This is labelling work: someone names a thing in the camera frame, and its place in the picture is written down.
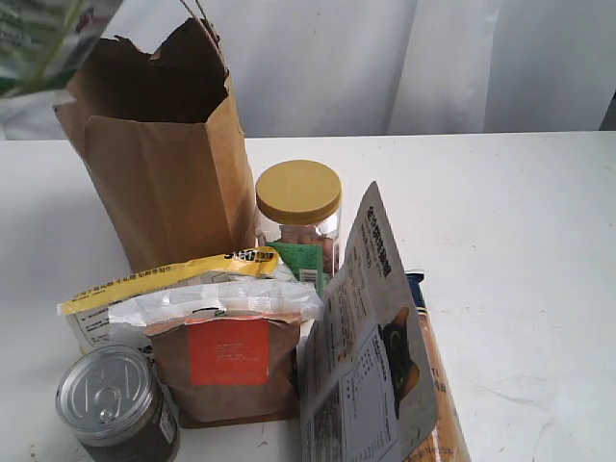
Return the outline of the green snack packet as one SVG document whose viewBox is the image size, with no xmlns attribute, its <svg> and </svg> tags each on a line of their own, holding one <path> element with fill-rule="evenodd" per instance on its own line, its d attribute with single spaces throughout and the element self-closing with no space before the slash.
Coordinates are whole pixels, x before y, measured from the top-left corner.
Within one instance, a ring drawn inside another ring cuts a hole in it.
<svg viewBox="0 0 616 462">
<path fill-rule="evenodd" d="M 122 3 L 1 2 L 1 97 L 62 90 Z"/>
</svg>

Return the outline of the brown paper bag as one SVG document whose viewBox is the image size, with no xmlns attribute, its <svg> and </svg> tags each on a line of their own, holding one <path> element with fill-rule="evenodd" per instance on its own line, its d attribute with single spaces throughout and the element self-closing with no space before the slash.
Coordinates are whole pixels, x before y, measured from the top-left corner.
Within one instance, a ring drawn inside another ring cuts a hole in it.
<svg viewBox="0 0 616 462">
<path fill-rule="evenodd" d="M 103 38 L 56 116 L 133 271 L 255 244 L 255 191 L 232 79 L 199 3 L 159 48 Z"/>
</svg>

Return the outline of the yellow-edged white packet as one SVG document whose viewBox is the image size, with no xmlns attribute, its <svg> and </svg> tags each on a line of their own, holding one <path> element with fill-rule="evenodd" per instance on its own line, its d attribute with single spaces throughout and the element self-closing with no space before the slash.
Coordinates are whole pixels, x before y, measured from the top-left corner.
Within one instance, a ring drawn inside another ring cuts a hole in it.
<svg viewBox="0 0 616 462">
<path fill-rule="evenodd" d="M 200 290 L 205 285 L 254 279 L 293 281 L 295 277 L 275 249 L 259 246 L 146 269 L 81 292 L 60 303 L 57 311 L 66 320 L 81 353 L 87 354 L 110 345 L 127 345 L 140 351 L 153 365 L 153 348 L 142 328 L 126 324 L 110 327 L 110 307 L 134 297 L 153 294 L 156 302 L 176 305 L 179 318 L 208 320 L 225 316 L 228 309 L 222 305 L 222 297 L 216 294 L 205 297 L 214 302 L 212 307 L 197 306 Z"/>
</svg>

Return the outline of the small green packet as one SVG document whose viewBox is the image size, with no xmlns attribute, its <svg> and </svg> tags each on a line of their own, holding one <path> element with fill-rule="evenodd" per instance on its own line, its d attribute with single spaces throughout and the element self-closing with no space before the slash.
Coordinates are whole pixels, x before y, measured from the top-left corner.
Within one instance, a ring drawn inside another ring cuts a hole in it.
<svg viewBox="0 0 616 462">
<path fill-rule="evenodd" d="M 299 282 L 312 284 L 319 296 L 323 294 L 323 252 L 317 244 L 287 244 L 269 242 Z"/>
</svg>

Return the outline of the clear jar with yellow lid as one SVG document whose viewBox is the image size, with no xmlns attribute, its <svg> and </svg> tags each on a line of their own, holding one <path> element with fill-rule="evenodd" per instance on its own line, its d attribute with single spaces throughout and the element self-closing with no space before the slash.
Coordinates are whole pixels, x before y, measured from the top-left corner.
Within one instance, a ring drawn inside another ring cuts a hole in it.
<svg viewBox="0 0 616 462">
<path fill-rule="evenodd" d="M 257 242 L 317 244 L 323 252 L 323 294 L 339 268 L 343 186 L 329 166 L 292 160 L 265 170 L 256 182 Z"/>
</svg>

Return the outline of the brown pouch with orange label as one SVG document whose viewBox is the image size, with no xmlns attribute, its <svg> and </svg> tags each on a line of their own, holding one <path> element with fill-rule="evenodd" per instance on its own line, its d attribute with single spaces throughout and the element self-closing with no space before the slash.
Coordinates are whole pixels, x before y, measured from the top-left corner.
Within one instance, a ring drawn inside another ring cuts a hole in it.
<svg viewBox="0 0 616 462">
<path fill-rule="evenodd" d="M 277 279 L 139 295 L 108 312 L 112 334 L 150 342 L 184 427 L 293 419 L 300 327 L 321 315 L 313 285 Z"/>
</svg>

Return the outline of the white curtain backdrop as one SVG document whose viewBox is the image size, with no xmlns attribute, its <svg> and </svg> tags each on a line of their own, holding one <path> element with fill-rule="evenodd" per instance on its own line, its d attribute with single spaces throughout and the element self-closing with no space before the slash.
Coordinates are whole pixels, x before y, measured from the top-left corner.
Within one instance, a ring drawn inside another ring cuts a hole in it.
<svg viewBox="0 0 616 462">
<path fill-rule="evenodd" d="M 155 50 L 199 3 L 256 137 L 599 129 L 611 1 L 120 1 L 101 39 Z"/>
</svg>

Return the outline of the grey cat food pouch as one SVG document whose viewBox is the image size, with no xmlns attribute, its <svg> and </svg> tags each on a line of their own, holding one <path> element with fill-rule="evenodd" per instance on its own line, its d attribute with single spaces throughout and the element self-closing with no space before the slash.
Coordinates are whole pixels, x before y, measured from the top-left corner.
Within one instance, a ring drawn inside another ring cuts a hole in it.
<svg viewBox="0 0 616 462">
<path fill-rule="evenodd" d="M 418 310 L 375 183 L 297 360 L 304 461 L 404 461 L 436 424 Z"/>
</svg>

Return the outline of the orange noodle packet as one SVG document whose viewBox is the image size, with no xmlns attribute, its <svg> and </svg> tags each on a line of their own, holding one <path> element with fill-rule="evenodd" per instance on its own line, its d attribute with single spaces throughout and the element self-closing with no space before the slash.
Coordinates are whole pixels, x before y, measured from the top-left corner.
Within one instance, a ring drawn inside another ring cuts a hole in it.
<svg viewBox="0 0 616 462">
<path fill-rule="evenodd" d="M 471 462 L 472 458 L 459 422 L 446 370 L 424 301 L 421 289 L 424 275 L 420 272 L 407 272 L 406 278 L 419 314 L 438 401 L 438 418 L 434 429 L 407 458 L 407 461 Z"/>
</svg>

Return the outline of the dark jar with metal lid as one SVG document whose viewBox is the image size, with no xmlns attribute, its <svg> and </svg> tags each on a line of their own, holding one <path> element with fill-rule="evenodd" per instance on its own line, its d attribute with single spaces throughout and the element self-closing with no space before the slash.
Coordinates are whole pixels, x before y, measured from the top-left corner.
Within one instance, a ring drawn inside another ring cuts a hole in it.
<svg viewBox="0 0 616 462">
<path fill-rule="evenodd" d="M 60 381 L 61 420 L 94 461 L 172 461 L 177 423 L 146 358 L 128 346 L 84 355 Z"/>
</svg>

